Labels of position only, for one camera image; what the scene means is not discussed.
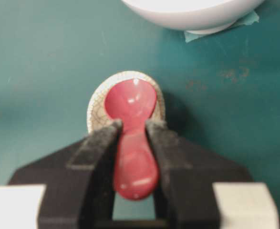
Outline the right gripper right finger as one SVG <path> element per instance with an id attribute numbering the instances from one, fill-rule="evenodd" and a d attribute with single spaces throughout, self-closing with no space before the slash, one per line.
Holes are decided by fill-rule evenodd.
<path id="1" fill-rule="evenodd" d="M 160 172 L 156 217 L 174 229 L 218 229 L 221 217 L 212 184 L 251 182 L 248 170 L 179 136 L 165 121 L 148 119 L 145 129 Z"/>

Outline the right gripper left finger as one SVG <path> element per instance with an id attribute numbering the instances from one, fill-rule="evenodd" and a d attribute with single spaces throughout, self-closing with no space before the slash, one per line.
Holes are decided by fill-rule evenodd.
<path id="1" fill-rule="evenodd" d="M 114 208 L 114 154 L 122 122 L 15 170 L 11 185 L 44 184 L 38 214 L 41 229 L 92 229 L 110 221 Z"/>

